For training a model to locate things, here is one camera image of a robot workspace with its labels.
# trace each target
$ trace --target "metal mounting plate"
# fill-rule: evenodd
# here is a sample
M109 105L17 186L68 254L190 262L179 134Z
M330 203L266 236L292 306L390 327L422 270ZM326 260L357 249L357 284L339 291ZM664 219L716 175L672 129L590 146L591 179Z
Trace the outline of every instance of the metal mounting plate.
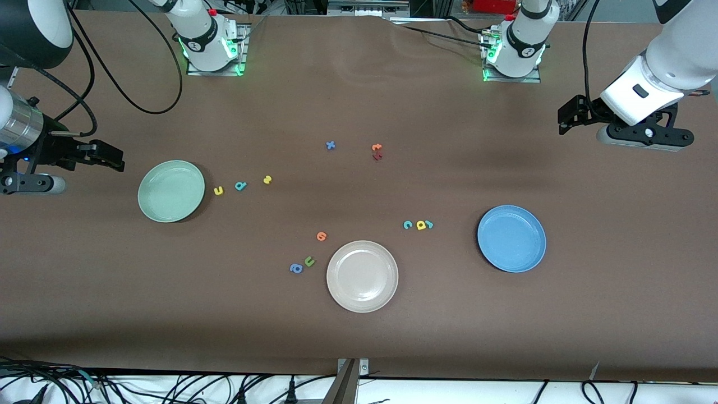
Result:
M339 362L337 363L337 372L339 372L342 369L342 365L346 359L339 359ZM366 376L369 374L369 358L360 358L359 359L359 375L360 376Z

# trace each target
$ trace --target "blue plate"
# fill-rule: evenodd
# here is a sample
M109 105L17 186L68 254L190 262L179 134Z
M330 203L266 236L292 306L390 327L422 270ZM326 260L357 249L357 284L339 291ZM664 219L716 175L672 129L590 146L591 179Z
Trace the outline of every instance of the blue plate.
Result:
M476 237L484 257L506 272L528 271L546 253L546 233L541 222L518 206L496 206L486 212Z

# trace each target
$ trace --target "green plate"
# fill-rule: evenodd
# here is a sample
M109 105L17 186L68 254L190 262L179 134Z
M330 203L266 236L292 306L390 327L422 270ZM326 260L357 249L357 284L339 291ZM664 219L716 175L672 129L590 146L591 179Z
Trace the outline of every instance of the green plate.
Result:
M190 162L170 160L157 165L142 178L137 203L154 221L170 223L186 218L205 195L205 178Z

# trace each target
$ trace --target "silver cylinder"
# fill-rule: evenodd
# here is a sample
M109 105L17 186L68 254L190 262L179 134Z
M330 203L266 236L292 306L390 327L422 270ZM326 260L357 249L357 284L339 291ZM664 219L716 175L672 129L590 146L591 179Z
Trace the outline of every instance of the silver cylinder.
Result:
M0 97L9 100L11 97L12 110L5 125L0 129L0 149L7 150L8 154L19 153L37 140L42 131L44 121L42 112L31 107L27 101L17 94L0 86Z

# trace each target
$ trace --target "metal bracket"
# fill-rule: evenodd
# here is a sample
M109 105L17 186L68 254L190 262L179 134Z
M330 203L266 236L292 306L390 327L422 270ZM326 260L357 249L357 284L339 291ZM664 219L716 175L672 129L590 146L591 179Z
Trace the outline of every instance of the metal bracket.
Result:
M347 359L339 359L337 362L337 374L342 371L342 366L347 361ZM360 358L359 359L359 375L360 376L366 376L369 374L369 358Z
M355 404L357 400L357 386L359 383L359 372L362 367L369 370L369 361L366 359L366 365L361 365L361 359L339 359L344 361L340 365L341 369L337 373L337 377L329 387L327 395L322 400L322 404Z

